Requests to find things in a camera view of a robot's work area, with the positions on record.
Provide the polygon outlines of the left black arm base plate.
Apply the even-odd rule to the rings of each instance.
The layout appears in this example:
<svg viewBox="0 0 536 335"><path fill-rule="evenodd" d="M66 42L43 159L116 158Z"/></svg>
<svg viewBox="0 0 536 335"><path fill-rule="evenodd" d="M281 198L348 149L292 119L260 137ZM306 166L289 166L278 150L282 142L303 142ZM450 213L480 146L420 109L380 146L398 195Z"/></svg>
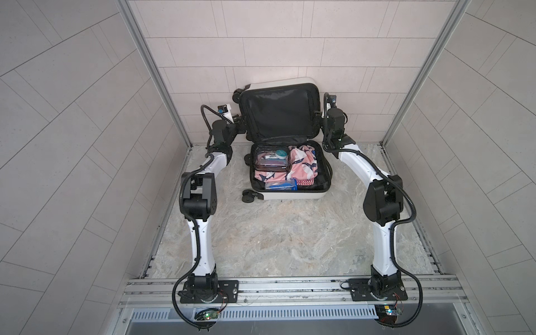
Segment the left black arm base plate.
<svg viewBox="0 0 536 335"><path fill-rule="evenodd" d="M202 284L197 288L185 283L177 295L182 304L234 304L239 288L240 282L237 280L218 280L217 284Z"/></svg>

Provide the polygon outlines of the clear toiletry pouch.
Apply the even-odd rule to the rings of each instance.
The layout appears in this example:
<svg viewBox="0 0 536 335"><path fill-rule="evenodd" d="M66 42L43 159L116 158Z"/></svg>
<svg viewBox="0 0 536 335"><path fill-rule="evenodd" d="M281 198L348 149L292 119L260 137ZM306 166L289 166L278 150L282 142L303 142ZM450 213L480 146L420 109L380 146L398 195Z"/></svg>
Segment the clear toiletry pouch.
<svg viewBox="0 0 536 335"><path fill-rule="evenodd" d="M261 172L282 173L290 169L290 149L259 146L253 154L254 168Z"/></svg>

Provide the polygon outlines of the red white striped garment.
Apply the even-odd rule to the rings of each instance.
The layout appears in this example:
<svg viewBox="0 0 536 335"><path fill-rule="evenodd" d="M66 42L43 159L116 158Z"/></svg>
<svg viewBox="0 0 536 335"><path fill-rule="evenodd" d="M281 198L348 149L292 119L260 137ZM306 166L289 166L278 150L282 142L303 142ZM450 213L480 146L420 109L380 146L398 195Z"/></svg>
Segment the red white striped garment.
<svg viewBox="0 0 536 335"><path fill-rule="evenodd" d="M298 186L312 186L315 183L315 179L308 179L308 180L297 180Z"/></svg>

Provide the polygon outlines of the pink whale print garment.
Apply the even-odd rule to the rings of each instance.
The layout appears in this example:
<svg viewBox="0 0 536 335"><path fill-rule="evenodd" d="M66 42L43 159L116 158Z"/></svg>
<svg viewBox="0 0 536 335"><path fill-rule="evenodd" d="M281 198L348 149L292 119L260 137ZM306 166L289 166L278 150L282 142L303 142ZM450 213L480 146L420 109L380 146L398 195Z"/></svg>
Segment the pink whale print garment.
<svg viewBox="0 0 536 335"><path fill-rule="evenodd" d="M290 170L282 173L255 171L255 178L261 182L281 180L308 180L318 176L318 160L316 149L311 145L289 147Z"/></svg>

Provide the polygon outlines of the white suitcase black lining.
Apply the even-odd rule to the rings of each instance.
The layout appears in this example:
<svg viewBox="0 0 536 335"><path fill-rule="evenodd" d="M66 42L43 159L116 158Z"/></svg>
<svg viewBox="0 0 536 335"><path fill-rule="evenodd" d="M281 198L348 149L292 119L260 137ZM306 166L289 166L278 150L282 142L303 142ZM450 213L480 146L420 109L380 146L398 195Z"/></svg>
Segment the white suitcase black lining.
<svg viewBox="0 0 536 335"><path fill-rule="evenodd" d="M264 200L313 200L322 198L332 185L332 168L320 143L314 140L321 129L320 93L311 78L297 78L250 84L233 92L247 125L246 137L252 142L244 157L249 166L251 189L262 193ZM297 191L267 191L265 183L255 178L253 154L259 146L301 147L316 149L318 176L312 186L298 186Z"/></svg>

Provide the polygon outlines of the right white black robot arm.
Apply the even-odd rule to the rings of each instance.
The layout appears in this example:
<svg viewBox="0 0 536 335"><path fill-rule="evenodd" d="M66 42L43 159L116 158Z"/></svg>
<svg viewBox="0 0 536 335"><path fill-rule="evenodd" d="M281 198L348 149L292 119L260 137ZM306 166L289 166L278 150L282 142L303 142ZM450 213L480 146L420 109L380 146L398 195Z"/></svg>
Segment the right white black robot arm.
<svg viewBox="0 0 536 335"><path fill-rule="evenodd" d="M322 99L322 146L345 163L367 187L363 211L374 225L374 260L371 265L369 292L377 300L394 297L401 285L401 271L396 266L394 224L403 212L400 181L392 180L345 133L348 116L336 107L336 96L325 93Z"/></svg>

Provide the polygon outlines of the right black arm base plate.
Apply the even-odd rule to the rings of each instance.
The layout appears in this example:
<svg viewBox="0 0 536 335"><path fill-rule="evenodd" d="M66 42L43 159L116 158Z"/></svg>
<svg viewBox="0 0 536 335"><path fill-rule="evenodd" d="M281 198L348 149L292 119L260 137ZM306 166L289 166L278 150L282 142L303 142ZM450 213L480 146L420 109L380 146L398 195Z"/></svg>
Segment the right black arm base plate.
<svg viewBox="0 0 536 335"><path fill-rule="evenodd" d="M396 276L348 279L341 284L341 288L350 292L354 302L394 302L408 299L402 280Z"/></svg>

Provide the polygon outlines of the blue lid plastic jar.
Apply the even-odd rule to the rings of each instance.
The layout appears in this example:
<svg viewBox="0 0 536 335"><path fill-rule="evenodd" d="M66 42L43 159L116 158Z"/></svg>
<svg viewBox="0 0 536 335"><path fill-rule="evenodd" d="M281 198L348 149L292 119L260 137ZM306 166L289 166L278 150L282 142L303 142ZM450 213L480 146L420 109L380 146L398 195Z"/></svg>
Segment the blue lid plastic jar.
<svg viewBox="0 0 536 335"><path fill-rule="evenodd" d="M297 191L297 181L294 179L281 180L281 181L269 181L265 183L265 190L267 191Z"/></svg>

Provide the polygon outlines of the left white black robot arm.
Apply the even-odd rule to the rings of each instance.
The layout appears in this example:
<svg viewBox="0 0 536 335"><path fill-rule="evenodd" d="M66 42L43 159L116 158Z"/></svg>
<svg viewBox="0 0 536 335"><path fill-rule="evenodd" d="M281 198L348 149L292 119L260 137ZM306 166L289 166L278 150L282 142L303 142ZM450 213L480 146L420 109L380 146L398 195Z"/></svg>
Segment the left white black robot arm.
<svg viewBox="0 0 536 335"><path fill-rule="evenodd" d="M218 204L216 178L232 159L236 136L245 132L229 104L216 110L202 105L200 111L209 130L206 160L198 169L182 175L179 194L180 212L191 230L193 253L192 268L183 280L183 290L177 294L182 303L211 303L219 296L210 226Z"/></svg>

